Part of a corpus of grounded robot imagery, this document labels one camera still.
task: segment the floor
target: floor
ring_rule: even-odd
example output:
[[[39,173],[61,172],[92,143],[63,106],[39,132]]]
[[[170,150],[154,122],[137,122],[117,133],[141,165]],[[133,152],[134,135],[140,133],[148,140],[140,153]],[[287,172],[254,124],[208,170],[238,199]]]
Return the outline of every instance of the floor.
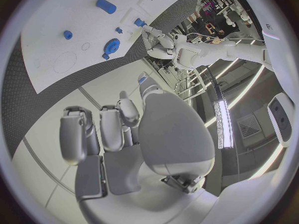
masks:
[[[29,193],[62,222],[86,223],[74,195],[77,167],[69,166],[60,152],[59,122],[63,109],[77,105],[91,110],[101,141],[99,105],[115,104],[120,91],[127,91],[139,113],[143,114],[137,82],[142,71],[150,74],[163,89],[173,92],[154,69],[142,60],[135,61],[86,83],[61,99],[32,126],[18,146],[12,162],[21,181]]]

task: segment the ventilation grille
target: ventilation grille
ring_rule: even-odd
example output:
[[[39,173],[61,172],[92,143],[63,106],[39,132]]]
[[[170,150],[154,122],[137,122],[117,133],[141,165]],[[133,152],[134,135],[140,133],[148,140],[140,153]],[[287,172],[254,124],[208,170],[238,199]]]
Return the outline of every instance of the ventilation grille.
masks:
[[[238,126],[243,139],[262,131],[260,124],[253,114],[239,119]]]

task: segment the robotic arm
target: robotic arm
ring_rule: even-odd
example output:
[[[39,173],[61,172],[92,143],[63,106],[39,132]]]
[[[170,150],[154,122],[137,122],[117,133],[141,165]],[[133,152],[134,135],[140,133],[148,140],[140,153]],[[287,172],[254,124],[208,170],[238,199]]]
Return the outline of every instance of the robotic arm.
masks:
[[[187,36],[177,34],[172,40],[145,23],[142,26],[142,36],[151,57],[159,59],[172,59],[175,67],[185,70],[193,70],[199,66],[207,66],[218,59],[234,61],[244,59],[263,64],[273,71],[266,46],[251,44],[236,44],[234,41],[223,41],[220,44],[187,42]]]

